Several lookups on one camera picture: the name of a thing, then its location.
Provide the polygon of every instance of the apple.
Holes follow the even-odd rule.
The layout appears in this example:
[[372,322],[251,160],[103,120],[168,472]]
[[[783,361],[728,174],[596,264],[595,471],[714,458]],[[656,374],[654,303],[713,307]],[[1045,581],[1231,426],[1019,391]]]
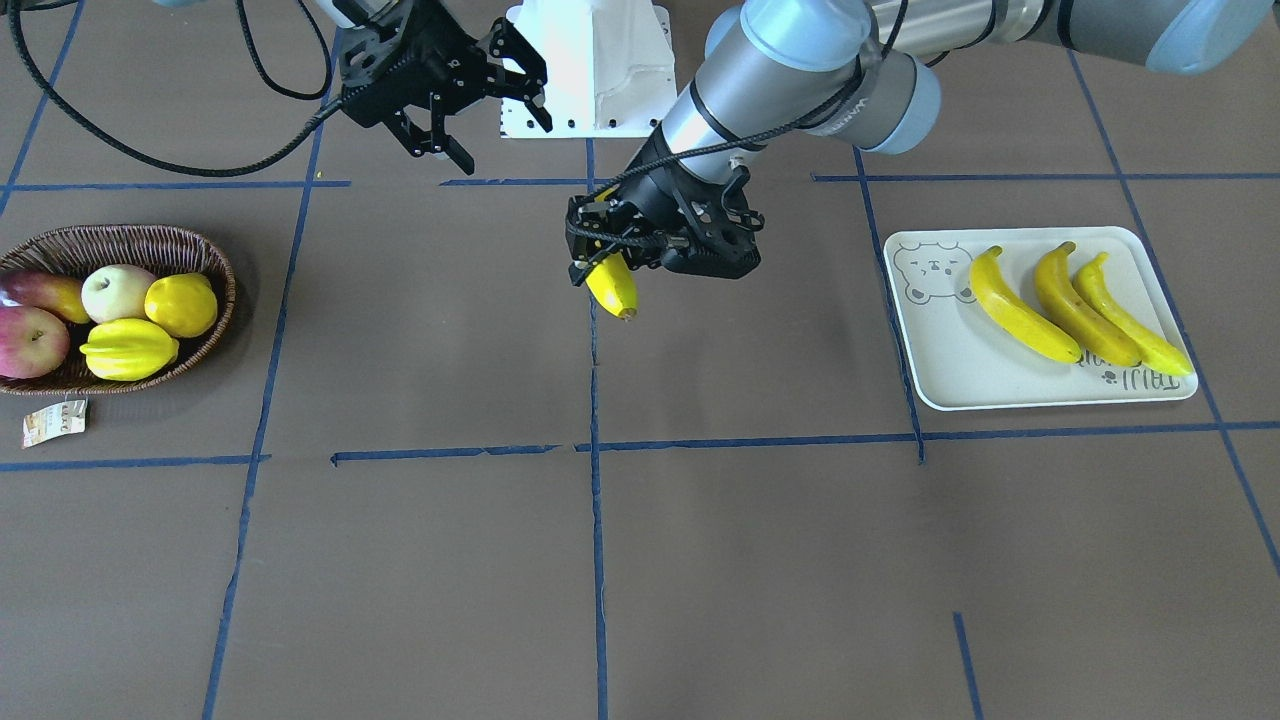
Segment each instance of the apple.
[[146,319],[147,288],[156,277],[137,265],[108,265],[84,278],[81,302],[95,323],[120,318]]
[[4,270],[0,272],[0,305],[29,305],[49,310],[68,323],[87,323],[88,313],[79,299],[82,284],[72,277],[29,268]]
[[38,378],[54,372],[72,347],[56,315],[40,307],[0,307],[0,375]]

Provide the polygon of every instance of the tray with bananas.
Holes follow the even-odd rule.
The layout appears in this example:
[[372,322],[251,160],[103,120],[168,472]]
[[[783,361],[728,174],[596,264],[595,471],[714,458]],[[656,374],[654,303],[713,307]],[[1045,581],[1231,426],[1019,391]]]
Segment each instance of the tray with bananas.
[[937,410],[1175,401],[1199,387],[1125,228],[900,232],[884,263],[916,393]]

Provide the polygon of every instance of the light blue joint cap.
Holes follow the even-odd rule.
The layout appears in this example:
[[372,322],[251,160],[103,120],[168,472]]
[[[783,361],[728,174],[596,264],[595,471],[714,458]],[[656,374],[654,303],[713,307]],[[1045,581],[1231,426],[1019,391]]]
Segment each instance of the light blue joint cap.
[[1147,55],[1147,69],[1194,76],[1216,68],[1253,35],[1274,0],[1190,0]]
[[863,150],[881,155],[900,155],[919,145],[933,129],[933,123],[942,111],[942,85],[938,83],[938,76],[924,67],[924,63],[915,58],[911,58],[911,61],[915,63],[915,91],[911,92],[911,101],[906,105],[902,120],[884,142]]
[[710,58],[712,53],[716,51],[716,46],[719,45],[721,40],[728,35],[728,31],[733,28],[733,23],[739,22],[742,15],[742,6],[733,5],[728,10],[721,13],[721,17],[716,18],[712,23],[712,29],[707,32],[707,46],[703,49],[703,58]]
[[852,63],[872,33],[867,5],[847,0],[746,0],[741,22],[760,53],[814,73]]

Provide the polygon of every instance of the tag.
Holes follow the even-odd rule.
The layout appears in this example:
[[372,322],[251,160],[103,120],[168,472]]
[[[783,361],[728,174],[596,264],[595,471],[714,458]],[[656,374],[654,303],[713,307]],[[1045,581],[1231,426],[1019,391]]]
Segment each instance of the tag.
[[46,439],[84,432],[88,400],[68,400],[27,415],[22,420],[22,447],[26,450]]

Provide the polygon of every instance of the brown woven basket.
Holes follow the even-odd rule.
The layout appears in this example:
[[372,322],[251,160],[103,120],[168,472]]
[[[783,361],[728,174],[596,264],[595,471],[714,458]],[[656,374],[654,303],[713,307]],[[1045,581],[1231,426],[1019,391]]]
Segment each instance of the brown woven basket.
[[169,225],[76,225],[46,232],[14,247],[0,259],[0,270],[32,268],[86,278],[93,270],[118,263],[146,268],[156,277],[204,273],[214,287],[220,309],[205,334],[178,341],[178,361],[159,374],[136,382],[104,380],[88,372],[78,351],[91,324],[69,324],[72,350],[67,360],[47,375],[31,379],[0,377],[0,392],[12,395],[113,395],[160,384],[200,363],[221,338],[236,307],[236,275],[232,265],[209,240],[184,228]]

